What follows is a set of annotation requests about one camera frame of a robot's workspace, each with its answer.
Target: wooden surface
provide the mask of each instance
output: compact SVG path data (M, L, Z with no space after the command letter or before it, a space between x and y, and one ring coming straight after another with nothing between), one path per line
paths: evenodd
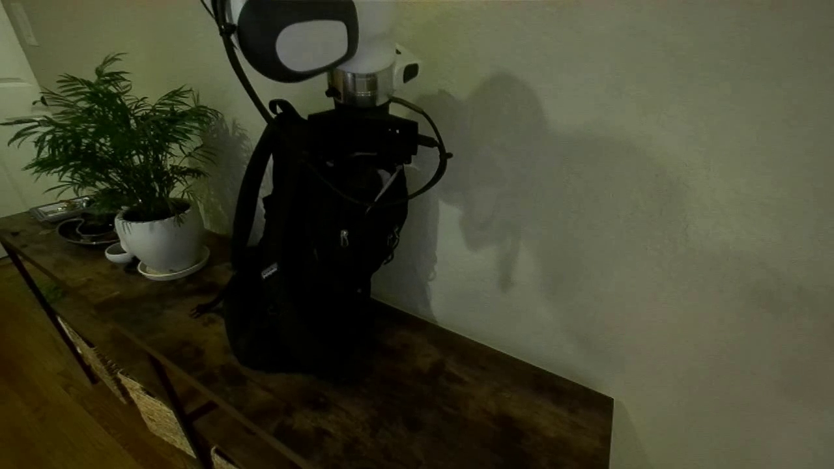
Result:
M124 332L298 466L609 466L609 396L388 307L353 384L240 367L221 320L197 312L232 271L219 237L211 263L173 285L66 246L27 215L3 219L0 237L94 307L70 320Z
M105 385L89 385L12 262L0 262L0 466L192 469Z

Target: green leaves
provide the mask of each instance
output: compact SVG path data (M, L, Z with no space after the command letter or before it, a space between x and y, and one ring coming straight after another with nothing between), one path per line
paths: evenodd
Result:
M61 187L98 194L109 209L167 212L177 187L203 176L201 139L219 120L192 88L158 103L134 93L124 56L107 56L94 79L62 77L44 92L49 116L8 120L8 143L31 143L34 176L57 176Z

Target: potted plant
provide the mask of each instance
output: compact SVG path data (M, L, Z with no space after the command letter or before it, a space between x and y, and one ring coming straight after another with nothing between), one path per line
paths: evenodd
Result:
M34 143L34 176L57 176L57 191L91 195L117 215L117 234L141 262L141 273L173 280L207 258L201 216L189 186L203 176L203 136L219 117L192 88L158 103L134 93L121 56L107 56L94 79L62 77L44 92L48 116L19 117L12 143Z

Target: white flower pot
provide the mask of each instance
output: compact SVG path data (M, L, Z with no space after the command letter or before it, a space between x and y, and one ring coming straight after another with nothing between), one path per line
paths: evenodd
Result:
M116 233L124 247L138 258L138 271L150 280L182 280L201 269L208 255L197 207L155 221L130 221L124 212L116 219Z

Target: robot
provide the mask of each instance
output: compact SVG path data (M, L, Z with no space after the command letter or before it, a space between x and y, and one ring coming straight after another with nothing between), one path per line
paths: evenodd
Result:
M393 96L420 63L393 45L393 0L211 0L208 14L266 120L235 212L238 277L224 291L232 351L257 370L345 375L374 328L370 277L392 262L407 203L451 157L429 112ZM301 117L289 103L264 104L238 50L272 80L326 74L334 110ZM434 136L392 104L425 117ZM420 146L438 151L438 168L410 194L404 168ZM248 247L268 161L266 230Z

